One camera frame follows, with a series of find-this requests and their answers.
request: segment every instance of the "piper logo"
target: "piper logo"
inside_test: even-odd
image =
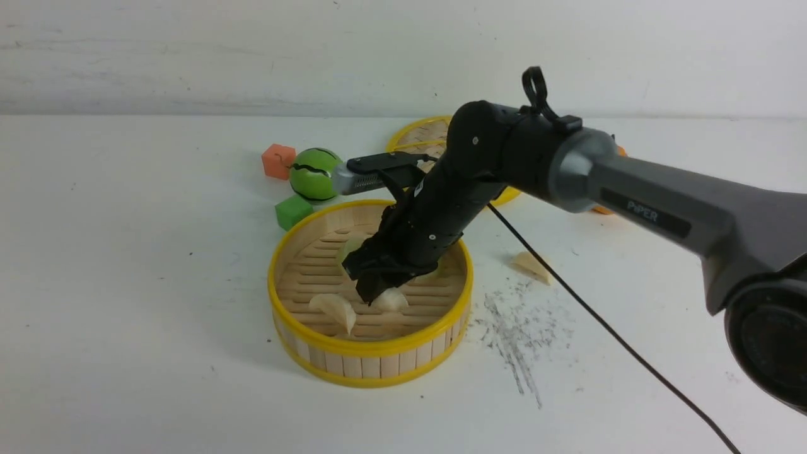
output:
[[[650,209],[650,208],[648,208],[648,207],[646,207],[646,206],[644,206],[642,204],[637,204],[636,202],[634,202],[632,200],[628,200],[628,209],[632,210],[633,212],[635,212],[638,215],[641,215],[641,216],[645,217],[646,219],[649,219],[652,222],[658,222],[659,221],[659,214],[656,211],[654,211],[654,210],[652,210],[652,209]]]

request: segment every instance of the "bamboo steamer basket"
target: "bamboo steamer basket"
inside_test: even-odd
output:
[[[339,385],[397,385],[434,369],[457,348],[470,312],[473,269],[462,240],[443,257],[437,278],[415,278],[401,290],[402,313],[381,314],[362,303],[336,255],[353,235],[374,233],[391,202],[334,205],[302,220],[280,241],[269,268],[274,326],[289,356],[310,373]],[[357,313],[352,335],[327,315],[308,309],[320,293],[338,293]]]
[[[445,139],[448,137],[450,116],[433,116],[424,118],[404,126],[387,142],[387,153],[403,151],[406,153],[425,153],[439,158],[445,152]],[[434,162],[423,162],[419,167],[428,172]],[[504,191],[491,201],[495,207],[504,205],[518,197],[519,191],[514,187],[506,187]]]

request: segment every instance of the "small black clip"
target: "small black clip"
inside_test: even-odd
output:
[[[546,102],[548,92],[540,66],[527,68],[521,75],[521,85],[524,87],[524,93],[530,104],[527,108],[522,107],[522,112],[529,109],[532,113],[543,115],[552,123],[552,128],[562,134],[571,134],[583,128],[582,118],[572,115],[558,116]]]

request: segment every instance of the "green and black ball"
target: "green and black ball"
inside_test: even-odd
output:
[[[331,185],[331,173],[342,162],[333,151],[309,148],[295,158],[289,170],[291,189],[310,202],[327,202],[337,196]]]

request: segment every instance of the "yellow rim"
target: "yellow rim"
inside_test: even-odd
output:
[[[438,320],[437,322],[433,323],[430,326],[425,327],[423,330],[417,331],[415,333],[403,336],[401,338],[395,338],[391,340],[378,341],[372,343],[359,343],[359,342],[351,342],[349,340],[344,339],[329,338],[324,334],[320,334],[313,330],[309,330],[305,325],[298,322],[294,317],[292,317],[291,313],[289,313],[286,310],[286,308],[283,307],[283,304],[280,302],[280,297],[278,296],[277,291],[275,291],[274,286],[272,285],[272,276],[274,276],[274,271],[277,265],[280,251],[286,246],[286,244],[288,244],[289,240],[300,229],[303,228],[303,226],[305,226],[306,224],[315,220],[318,217],[325,216],[330,212],[335,212],[341,209],[350,208],[358,205],[389,205],[389,204],[392,204],[392,202],[389,200],[356,200],[354,202],[333,205],[303,219],[297,225],[292,227],[291,230],[289,230],[283,236],[283,239],[280,241],[280,244],[278,244],[278,247],[275,249],[274,254],[272,256],[272,263],[269,266],[269,275],[267,276],[266,284],[267,288],[269,289],[269,299],[272,303],[274,313],[281,318],[283,324],[286,327],[288,327],[289,330],[291,330],[291,332],[294,333],[297,337],[301,338],[302,340],[311,344],[312,346],[319,348],[322,351],[326,351],[328,353],[335,353],[338,355],[345,355],[345,356],[358,356],[358,357],[389,356],[389,355],[397,355],[405,351],[410,351],[413,348],[417,348],[426,342],[431,342],[438,335],[445,334],[446,330],[450,330],[451,327],[460,320],[460,318],[462,317],[462,313],[465,312],[468,305],[470,304],[470,290],[473,287],[474,283],[473,264],[470,259],[470,254],[468,253],[468,249],[466,248],[465,243],[462,242],[462,240],[458,241],[458,244],[460,250],[462,251],[462,257],[465,260],[467,274],[465,278],[465,285],[462,287],[462,292],[457,298],[457,302],[449,310],[449,312],[446,313],[440,320]]]
[[[406,126],[401,128],[398,132],[393,134],[392,138],[387,142],[387,148],[386,148],[387,153],[392,153],[393,151],[397,151],[397,150],[402,149],[402,148],[409,148],[409,147],[413,147],[413,146],[445,143],[445,141],[422,141],[422,142],[414,142],[414,143],[411,143],[411,144],[398,145],[398,142],[400,142],[400,140],[404,137],[404,135],[406,135],[407,132],[412,131],[415,128],[419,128],[421,126],[424,126],[426,124],[434,123],[436,121],[445,121],[446,123],[450,124],[451,123],[451,116],[432,116],[432,117],[429,117],[429,118],[424,118],[422,120],[418,120],[418,121],[416,121],[414,123],[407,124]],[[504,191],[501,193],[501,195],[499,197],[497,197],[496,199],[494,199],[491,202],[491,204],[494,207],[498,207],[498,206],[506,204],[510,200],[515,199],[516,197],[518,197],[518,195],[519,195],[519,191],[516,188],[514,188],[514,187],[506,187],[504,189]]]
[[[309,371],[311,374],[318,376],[322,380],[330,381],[342,386],[350,386],[353,388],[383,388],[385,386],[395,386],[410,380],[415,380],[417,377],[423,376],[427,372],[431,372],[435,367],[439,366],[443,361],[445,361],[446,358],[454,353],[454,350],[457,350],[459,343],[462,341],[462,337],[465,336],[465,330],[468,327],[468,320],[470,320],[470,317],[466,318],[465,323],[462,324],[462,328],[460,329],[456,340],[451,343],[451,346],[446,348],[445,351],[443,351],[440,355],[432,358],[428,364],[412,369],[409,372],[404,372],[398,376],[391,376],[389,378],[352,378],[347,376],[339,376],[328,373],[322,369],[315,368],[313,364],[309,363],[300,355],[297,355],[291,350],[289,345],[286,343],[286,340],[280,335],[280,329],[278,328],[277,322],[274,323],[274,328],[278,332],[278,337],[280,338],[280,344],[283,345],[283,350],[285,350],[286,353],[288,353],[289,356],[297,364],[299,364],[301,368]]]

